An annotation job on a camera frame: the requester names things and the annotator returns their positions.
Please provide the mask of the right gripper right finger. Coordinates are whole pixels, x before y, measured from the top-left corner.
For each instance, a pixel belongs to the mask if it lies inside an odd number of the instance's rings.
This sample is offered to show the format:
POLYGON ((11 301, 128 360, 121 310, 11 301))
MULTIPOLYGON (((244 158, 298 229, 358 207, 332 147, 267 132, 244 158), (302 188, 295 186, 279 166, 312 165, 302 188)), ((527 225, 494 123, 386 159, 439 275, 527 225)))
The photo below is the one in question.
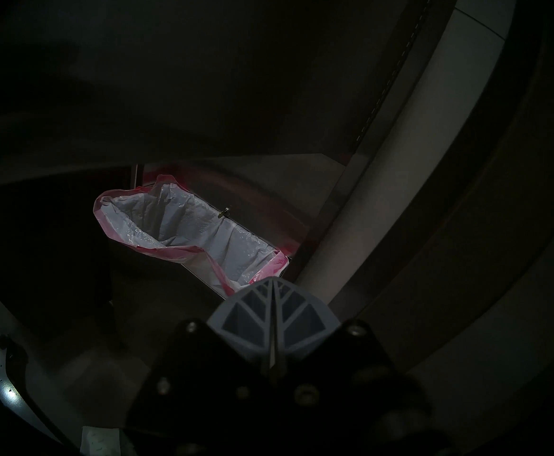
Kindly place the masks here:
POLYGON ((330 307, 299 286, 274 278, 276 364, 305 360, 341 327, 330 307))

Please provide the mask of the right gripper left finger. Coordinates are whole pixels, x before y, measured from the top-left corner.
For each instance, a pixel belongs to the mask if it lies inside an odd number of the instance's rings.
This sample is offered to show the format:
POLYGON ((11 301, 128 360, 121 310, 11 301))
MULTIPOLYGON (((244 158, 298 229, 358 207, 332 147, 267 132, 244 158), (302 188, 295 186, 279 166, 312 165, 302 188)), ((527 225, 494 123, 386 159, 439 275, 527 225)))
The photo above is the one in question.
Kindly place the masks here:
POLYGON ((261 280, 224 300, 207 325, 252 366, 269 366, 273 300, 273 278, 261 280))

